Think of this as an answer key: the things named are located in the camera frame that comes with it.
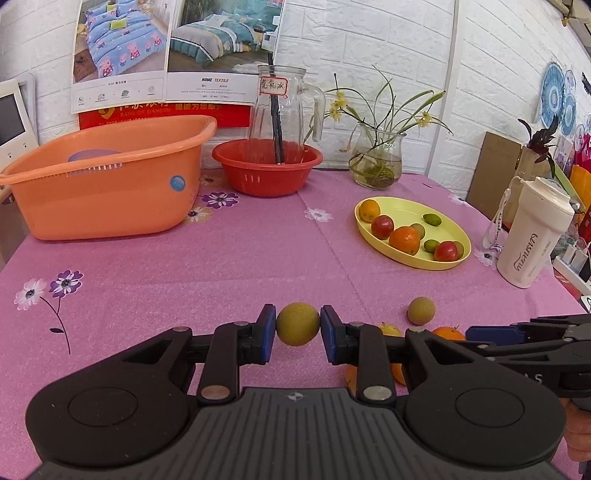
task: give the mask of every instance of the bed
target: bed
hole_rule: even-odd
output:
[[[255,26],[252,18],[209,15],[199,22],[175,28],[170,49],[194,58],[199,66],[205,67],[224,55],[259,48],[262,33],[255,31]]]
[[[135,0],[86,12],[87,43],[99,78],[120,75],[166,47],[166,35],[136,10]]]

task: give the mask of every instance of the pink tablecloth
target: pink tablecloth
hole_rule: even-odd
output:
[[[582,311],[551,270],[528,290],[508,284],[478,250],[488,221],[423,176],[404,175],[385,194],[429,205],[465,229],[474,253],[446,272],[398,264],[362,239],[353,207],[373,194],[348,173],[314,171],[299,194],[278,199],[236,194],[219,171],[207,176],[187,222],[169,232],[65,243],[27,238],[1,272],[0,476],[19,479],[38,464],[24,413],[41,387],[173,326],[212,333],[221,323],[254,321],[265,303],[279,310],[306,301],[332,304],[344,322],[406,329],[405,308],[421,295],[437,305],[430,327],[462,331]],[[70,292],[52,288],[68,276]],[[43,300],[17,310],[15,296],[31,279],[47,282]],[[302,348],[276,341],[270,364],[242,368],[241,380],[287,388],[344,384],[343,367],[327,363],[319,335]],[[577,478],[564,445],[555,462]]]

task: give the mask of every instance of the human hand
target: human hand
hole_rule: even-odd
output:
[[[591,412],[581,410],[569,398],[561,398],[566,410],[564,439],[569,458],[575,462],[591,460]]]

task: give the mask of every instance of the metal screw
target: metal screw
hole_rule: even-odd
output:
[[[230,389],[223,385],[208,385],[201,390],[201,396],[207,400],[223,400],[230,396]]]
[[[363,396],[369,400],[384,401],[392,396],[392,390],[382,385],[373,385],[363,391]]]

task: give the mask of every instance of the orange plastic basin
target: orange plastic basin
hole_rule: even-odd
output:
[[[212,117],[187,115],[81,130],[10,164],[0,185],[12,187],[41,240],[161,232],[190,210],[201,147],[216,128]]]

